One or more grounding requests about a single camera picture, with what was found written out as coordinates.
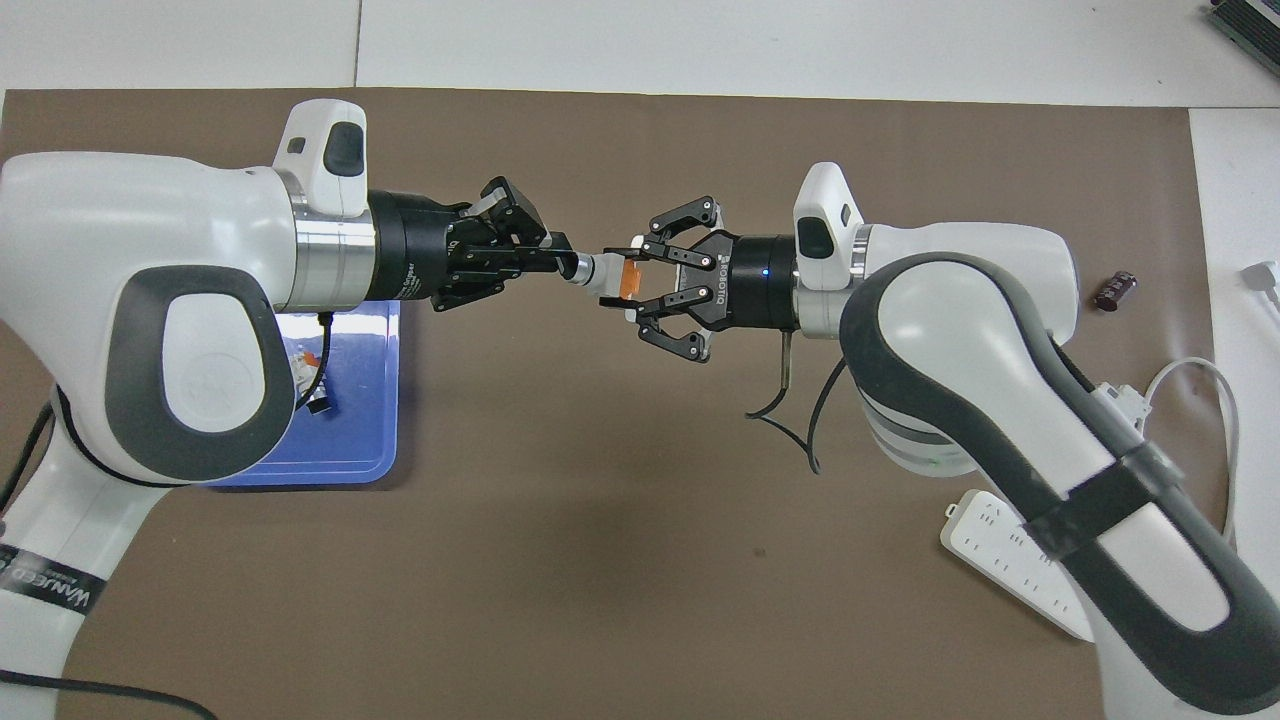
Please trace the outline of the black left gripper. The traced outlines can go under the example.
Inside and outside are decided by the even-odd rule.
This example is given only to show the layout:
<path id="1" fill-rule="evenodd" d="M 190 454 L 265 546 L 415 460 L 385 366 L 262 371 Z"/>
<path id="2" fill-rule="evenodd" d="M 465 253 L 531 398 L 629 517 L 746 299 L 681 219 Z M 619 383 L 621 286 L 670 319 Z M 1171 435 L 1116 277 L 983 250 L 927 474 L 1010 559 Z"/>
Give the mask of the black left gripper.
<path id="1" fill-rule="evenodd" d="M 549 273 L 567 281 L 579 260 L 567 236 L 549 231 L 534 204 L 506 177 L 489 181 L 472 204 L 443 204 L 416 193 L 371 190 L 375 268 L 370 301 L 421 300 L 443 313 L 492 297 L 518 277 Z M 448 260 L 454 222 L 477 218 L 484 254 L 497 260 Z"/>

